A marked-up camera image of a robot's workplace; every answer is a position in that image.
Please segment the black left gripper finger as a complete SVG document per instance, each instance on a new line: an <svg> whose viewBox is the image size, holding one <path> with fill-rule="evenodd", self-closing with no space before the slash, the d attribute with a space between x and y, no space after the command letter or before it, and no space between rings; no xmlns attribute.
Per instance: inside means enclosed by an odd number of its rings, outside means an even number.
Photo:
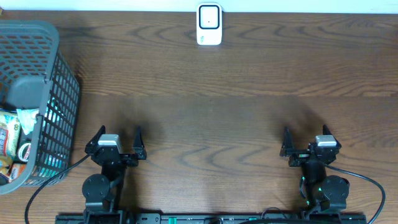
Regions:
<svg viewBox="0 0 398 224"><path fill-rule="evenodd" d="M140 126L138 126L136 128L132 148L133 148L134 152L144 152L145 151L145 146L144 146L144 142L142 140L142 133L141 133Z"/></svg>
<svg viewBox="0 0 398 224"><path fill-rule="evenodd" d="M100 127L98 132L89 140L89 142L86 145L86 151L96 151L96 148L98 146L98 141L100 140L100 137L106 133L106 128L104 125Z"/></svg>

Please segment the teal small snack packet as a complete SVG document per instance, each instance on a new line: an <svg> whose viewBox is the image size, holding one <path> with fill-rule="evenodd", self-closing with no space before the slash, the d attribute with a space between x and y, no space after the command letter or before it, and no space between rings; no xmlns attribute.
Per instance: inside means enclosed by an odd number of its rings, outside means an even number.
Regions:
<svg viewBox="0 0 398 224"><path fill-rule="evenodd" d="M34 126L37 122L36 116L39 113L39 109L16 109L16 112L22 127L22 131L25 135L30 134L34 130Z"/></svg>

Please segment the cream snack bag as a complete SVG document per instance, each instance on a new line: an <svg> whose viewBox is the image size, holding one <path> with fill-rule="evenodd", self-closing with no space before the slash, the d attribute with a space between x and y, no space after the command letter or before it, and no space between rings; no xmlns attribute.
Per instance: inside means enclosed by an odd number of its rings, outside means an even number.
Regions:
<svg viewBox="0 0 398 224"><path fill-rule="evenodd" d="M1 156L15 158L20 131L18 116L1 110Z"/></svg>

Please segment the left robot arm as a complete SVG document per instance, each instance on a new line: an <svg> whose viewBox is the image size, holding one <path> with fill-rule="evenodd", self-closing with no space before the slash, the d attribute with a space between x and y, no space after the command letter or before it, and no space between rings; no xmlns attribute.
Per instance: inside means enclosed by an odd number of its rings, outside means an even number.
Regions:
<svg viewBox="0 0 398 224"><path fill-rule="evenodd" d="M106 134L104 126L86 145L85 152L101 167L101 172L89 176L83 183L83 223L136 222L131 212L119 208L119 201L126 169L137 167L140 160L147 158L140 127L136 129L132 149L132 153L122 153L119 136Z"/></svg>

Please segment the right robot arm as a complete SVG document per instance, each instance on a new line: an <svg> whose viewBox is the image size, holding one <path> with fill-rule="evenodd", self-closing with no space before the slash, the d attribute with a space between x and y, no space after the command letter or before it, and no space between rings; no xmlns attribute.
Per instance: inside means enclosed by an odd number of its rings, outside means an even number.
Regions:
<svg viewBox="0 0 398 224"><path fill-rule="evenodd" d="M347 206L349 182L337 175L327 175L326 166L336 160L341 144L326 125L323 134L315 136L306 149L297 149L288 128L280 150L281 157L289 158L290 167L300 167L302 180L300 193L307 200L308 208L301 217L309 220L315 216L339 216Z"/></svg>

